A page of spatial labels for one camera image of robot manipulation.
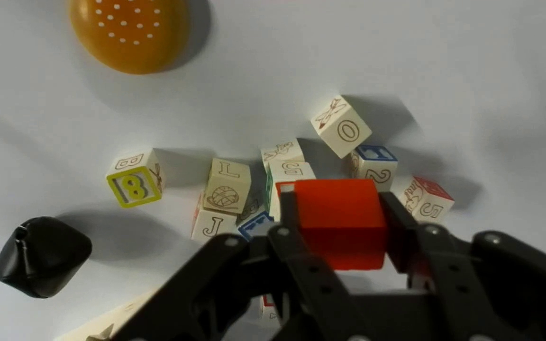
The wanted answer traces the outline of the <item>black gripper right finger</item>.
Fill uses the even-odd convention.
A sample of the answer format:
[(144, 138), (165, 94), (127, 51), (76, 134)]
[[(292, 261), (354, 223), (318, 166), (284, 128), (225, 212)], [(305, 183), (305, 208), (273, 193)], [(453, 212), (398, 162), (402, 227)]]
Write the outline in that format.
[(387, 253), (411, 287), (436, 297), (445, 337), (514, 341), (514, 329), (493, 310), (468, 253), (451, 232), (436, 223), (421, 225), (394, 193), (381, 193), (381, 204), (388, 223)]

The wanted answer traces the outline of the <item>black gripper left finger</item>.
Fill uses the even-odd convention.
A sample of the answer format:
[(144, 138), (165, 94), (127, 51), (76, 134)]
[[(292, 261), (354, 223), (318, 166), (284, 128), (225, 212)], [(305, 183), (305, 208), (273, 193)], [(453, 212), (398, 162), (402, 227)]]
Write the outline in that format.
[(273, 341), (373, 341), (347, 287), (299, 234), (294, 191), (280, 194), (280, 208), (280, 223), (269, 230), (286, 274), (284, 287), (273, 293), (280, 312)]

